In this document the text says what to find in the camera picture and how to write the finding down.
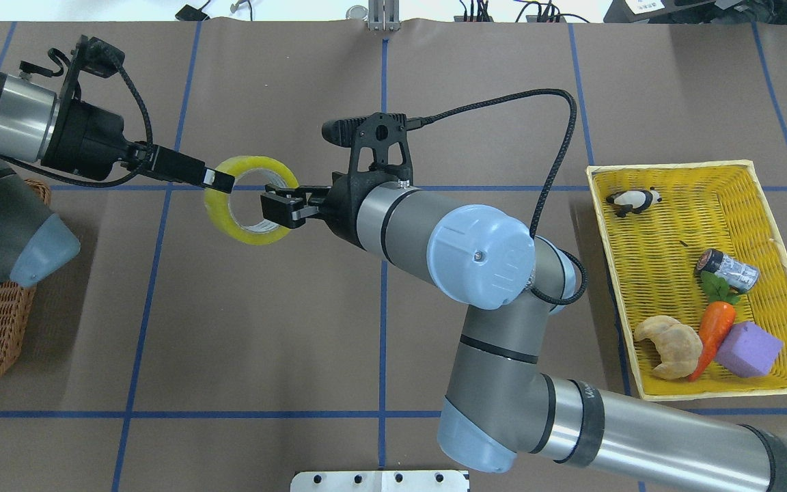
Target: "light blue joint cover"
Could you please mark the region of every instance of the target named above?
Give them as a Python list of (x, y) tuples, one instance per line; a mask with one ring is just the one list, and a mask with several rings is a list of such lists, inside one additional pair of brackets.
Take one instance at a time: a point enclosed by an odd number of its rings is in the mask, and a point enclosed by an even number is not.
[(496, 442), (445, 399), (439, 418), (439, 446), (461, 465), (490, 474), (509, 471), (515, 452)]
[[(542, 241), (543, 243), (549, 244), (549, 246), (555, 250), (555, 254), (558, 256), (560, 264), (563, 266), (563, 295), (560, 298), (571, 298), (572, 294), (575, 294), (575, 268), (572, 267), (572, 261), (570, 261), (570, 259), (563, 254), (562, 250), (558, 249), (555, 244), (547, 240), (545, 237), (537, 236), (536, 239)], [(556, 305), (555, 309), (549, 311), (549, 314), (558, 314), (558, 312), (563, 311), (563, 308), (566, 308), (566, 306)]]
[(435, 286), (481, 309), (512, 302), (527, 287), (535, 262), (527, 226), (493, 206), (464, 205), (448, 212), (427, 244)]
[(79, 250), (78, 238), (63, 224), (59, 215), (51, 214), (26, 243), (12, 268), (10, 279), (21, 287), (35, 286), (74, 258)]

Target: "battery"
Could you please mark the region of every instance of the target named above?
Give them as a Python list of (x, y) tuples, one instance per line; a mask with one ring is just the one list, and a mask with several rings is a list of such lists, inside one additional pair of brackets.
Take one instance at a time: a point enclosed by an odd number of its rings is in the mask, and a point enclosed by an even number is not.
[(723, 278), (741, 294), (749, 292), (761, 275), (756, 267), (737, 261), (727, 253), (713, 248), (704, 251), (697, 260), (694, 272), (700, 274), (700, 271), (708, 271)]

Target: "croissant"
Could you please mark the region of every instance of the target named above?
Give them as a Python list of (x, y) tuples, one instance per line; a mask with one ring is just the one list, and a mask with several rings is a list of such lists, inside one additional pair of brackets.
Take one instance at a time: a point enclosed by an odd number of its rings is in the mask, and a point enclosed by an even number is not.
[(703, 351), (700, 337), (690, 326), (669, 316), (652, 316), (637, 326), (635, 340), (651, 339), (661, 356), (661, 364), (652, 373), (664, 379), (688, 376), (697, 368)]

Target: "green carrot leaves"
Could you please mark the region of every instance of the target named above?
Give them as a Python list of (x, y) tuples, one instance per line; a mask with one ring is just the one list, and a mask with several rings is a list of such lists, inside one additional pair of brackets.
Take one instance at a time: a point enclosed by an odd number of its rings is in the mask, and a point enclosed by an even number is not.
[(716, 277), (708, 271), (700, 272), (700, 289), (709, 298), (709, 302), (721, 300), (731, 305), (740, 302), (740, 296), (730, 292), (730, 286), (724, 278)]

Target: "yellow woven basket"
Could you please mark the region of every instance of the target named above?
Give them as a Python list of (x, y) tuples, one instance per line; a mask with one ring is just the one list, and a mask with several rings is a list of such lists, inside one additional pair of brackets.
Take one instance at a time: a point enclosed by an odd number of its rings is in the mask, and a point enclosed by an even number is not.
[[(752, 162), (588, 166), (588, 183), (641, 398), (787, 394), (787, 252)], [(649, 187), (664, 200), (640, 215), (620, 218), (606, 203), (609, 194)], [(654, 344), (633, 340), (637, 324), (658, 314), (700, 326), (708, 300), (693, 269), (708, 248), (761, 271), (736, 305), (736, 321), (755, 321), (783, 340), (768, 376), (740, 378), (712, 362), (693, 383), (666, 381), (652, 375), (660, 364)]]

